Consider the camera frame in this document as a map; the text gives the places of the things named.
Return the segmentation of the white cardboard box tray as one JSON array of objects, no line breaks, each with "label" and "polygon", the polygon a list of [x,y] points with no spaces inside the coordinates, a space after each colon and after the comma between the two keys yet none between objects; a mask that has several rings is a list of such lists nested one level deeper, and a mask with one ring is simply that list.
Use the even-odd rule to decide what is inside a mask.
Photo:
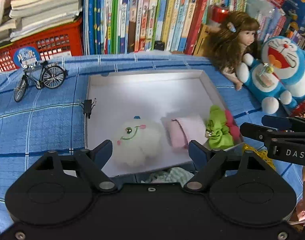
[{"label": "white cardboard box tray", "polygon": [[92,75],[88,99],[96,100],[86,121],[85,145],[94,149],[117,137],[122,124],[139,116],[162,128],[161,151],[157,158],[137,167],[118,165],[114,155],[102,166],[109,177],[125,176],[181,166],[191,162],[188,151],[174,149],[166,130],[167,122],[193,114],[208,119],[210,107],[227,109],[223,97],[202,70],[151,70]]}]

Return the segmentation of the pink red soft item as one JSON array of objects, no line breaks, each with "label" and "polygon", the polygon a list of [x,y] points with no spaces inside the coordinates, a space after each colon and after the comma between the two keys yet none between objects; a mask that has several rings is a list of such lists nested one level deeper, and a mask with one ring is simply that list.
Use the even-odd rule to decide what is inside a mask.
[{"label": "pink red soft item", "polygon": [[232,136],[234,142],[240,141],[240,129],[235,124],[234,118],[229,110],[225,110],[225,116],[226,116],[226,126],[229,128],[229,133]]}]

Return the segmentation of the black binder clip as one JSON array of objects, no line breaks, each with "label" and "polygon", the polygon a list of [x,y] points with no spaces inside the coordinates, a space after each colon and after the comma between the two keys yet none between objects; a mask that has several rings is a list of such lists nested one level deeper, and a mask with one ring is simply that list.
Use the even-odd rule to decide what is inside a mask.
[{"label": "black binder clip", "polygon": [[94,100],[92,99],[85,99],[82,103],[82,109],[84,112],[84,115],[87,119],[91,118],[91,114],[92,114],[92,109],[93,107],[96,105],[97,103],[97,99],[95,98]]}]

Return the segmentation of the brown haired doll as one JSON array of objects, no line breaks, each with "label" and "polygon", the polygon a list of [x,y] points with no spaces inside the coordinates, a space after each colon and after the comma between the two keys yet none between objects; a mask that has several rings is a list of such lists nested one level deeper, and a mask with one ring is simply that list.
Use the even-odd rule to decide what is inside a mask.
[{"label": "brown haired doll", "polygon": [[234,83],[236,90],[243,82],[237,78],[236,69],[245,53],[252,51],[260,24],[243,11],[231,12],[218,27],[211,27],[208,57],[218,71]]}]

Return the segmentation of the green striped cloth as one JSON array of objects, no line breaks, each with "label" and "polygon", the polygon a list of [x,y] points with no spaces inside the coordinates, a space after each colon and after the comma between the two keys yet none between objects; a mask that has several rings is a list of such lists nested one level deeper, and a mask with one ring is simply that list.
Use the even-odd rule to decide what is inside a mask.
[{"label": "green striped cloth", "polygon": [[181,187],[184,187],[193,176],[193,173],[181,167],[172,167],[167,171],[151,173],[148,179],[142,180],[141,183],[179,183]]}]

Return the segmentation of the green fabric scrunchie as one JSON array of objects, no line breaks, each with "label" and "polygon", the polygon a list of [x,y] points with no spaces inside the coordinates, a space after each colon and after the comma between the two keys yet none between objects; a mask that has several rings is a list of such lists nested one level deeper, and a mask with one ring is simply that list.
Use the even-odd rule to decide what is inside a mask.
[{"label": "green fabric scrunchie", "polygon": [[234,146],[234,139],[226,125],[225,111],[219,106],[212,105],[206,121],[206,132],[208,132],[208,144],[211,149],[225,150]]}]

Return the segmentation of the red can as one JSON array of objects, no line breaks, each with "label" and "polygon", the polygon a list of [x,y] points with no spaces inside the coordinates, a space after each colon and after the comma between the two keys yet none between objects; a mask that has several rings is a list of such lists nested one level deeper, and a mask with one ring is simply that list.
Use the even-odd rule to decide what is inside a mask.
[{"label": "red can", "polygon": [[227,7],[213,5],[210,14],[209,25],[220,25],[229,15]]}]

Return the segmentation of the stack of grey books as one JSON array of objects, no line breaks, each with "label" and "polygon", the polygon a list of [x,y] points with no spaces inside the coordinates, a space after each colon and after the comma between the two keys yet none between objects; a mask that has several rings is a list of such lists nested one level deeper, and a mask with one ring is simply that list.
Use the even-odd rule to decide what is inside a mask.
[{"label": "stack of grey books", "polygon": [[0,44],[73,22],[82,0],[12,0],[0,25]]}]

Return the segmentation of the pink folded cloth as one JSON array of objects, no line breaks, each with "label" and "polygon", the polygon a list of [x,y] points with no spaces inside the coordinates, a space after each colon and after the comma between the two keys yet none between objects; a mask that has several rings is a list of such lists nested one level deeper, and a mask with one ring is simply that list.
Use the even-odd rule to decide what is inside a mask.
[{"label": "pink folded cloth", "polygon": [[208,141],[206,125],[200,115],[166,116],[161,118],[164,140],[173,152],[188,149],[189,142],[196,140],[201,145]]}]

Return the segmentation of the white fluffy plush toy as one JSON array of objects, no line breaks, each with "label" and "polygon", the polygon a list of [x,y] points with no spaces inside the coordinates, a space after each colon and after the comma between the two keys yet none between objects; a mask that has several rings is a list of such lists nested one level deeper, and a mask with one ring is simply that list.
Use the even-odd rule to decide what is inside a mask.
[{"label": "white fluffy plush toy", "polygon": [[143,167],[162,155],[164,128],[148,119],[135,117],[117,129],[112,160],[121,167]]}]

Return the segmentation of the round blue sticker badge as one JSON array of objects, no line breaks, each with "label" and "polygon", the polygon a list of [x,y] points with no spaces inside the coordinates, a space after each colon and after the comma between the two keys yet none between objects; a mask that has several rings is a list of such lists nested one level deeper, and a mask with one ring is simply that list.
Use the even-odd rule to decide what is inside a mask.
[{"label": "round blue sticker badge", "polygon": [[21,68],[34,65],[37,61],[40,61],[41,57],[35,47],[26,46],[15,50],[12,59],[15,65]]}]

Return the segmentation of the red plastic basket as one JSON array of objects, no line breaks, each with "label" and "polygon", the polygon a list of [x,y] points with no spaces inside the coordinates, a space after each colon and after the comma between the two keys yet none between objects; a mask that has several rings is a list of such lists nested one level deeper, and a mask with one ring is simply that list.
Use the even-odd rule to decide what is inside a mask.
[{"label": "red plastic basket", "polygon": [[15,53],[28,47],[33,47],[37,52],[36,57],[42,60],[67,55],[81,56],[82,18],[0,46],[0,73],[18,69],[20,65],[14,61]]}]

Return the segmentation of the blue Doraemon plush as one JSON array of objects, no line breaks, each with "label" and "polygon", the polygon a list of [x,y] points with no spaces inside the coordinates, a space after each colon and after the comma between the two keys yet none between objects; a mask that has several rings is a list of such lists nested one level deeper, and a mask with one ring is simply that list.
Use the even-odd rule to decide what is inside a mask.
[{"label": "blue Doraemon plush", "polygon": [[287,37],[269,38],[260,61],[245,54],[235,72],[266,114],[276,113],[280,105],[291,113],[305,100],[305,51]]}]

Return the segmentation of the miniature black bicycle model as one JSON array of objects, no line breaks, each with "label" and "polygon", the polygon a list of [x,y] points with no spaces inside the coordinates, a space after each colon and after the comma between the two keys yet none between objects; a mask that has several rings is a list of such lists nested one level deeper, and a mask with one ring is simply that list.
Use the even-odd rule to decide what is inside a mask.
[{"label": "miniature black bicycle model", "polygon": [[35,83],[37,89],[59,88],[68,76],[68,71],[60,67],[56,62],[36,61],[30,65],[24,64],[23,75],[14,88],[14,101],[20,102],[29,86],[29,80]]}]

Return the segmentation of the row of upright books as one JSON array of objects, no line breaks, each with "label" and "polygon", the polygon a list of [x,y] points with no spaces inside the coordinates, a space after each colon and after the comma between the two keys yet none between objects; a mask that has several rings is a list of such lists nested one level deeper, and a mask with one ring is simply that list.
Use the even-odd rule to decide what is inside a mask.
[{"label": "row of upright books", "polygon": [[84,53],[165,50],[195,54],[213,5],[243,11],[259,40],[287,35],[305,48],[305,0],[84,0]]}]

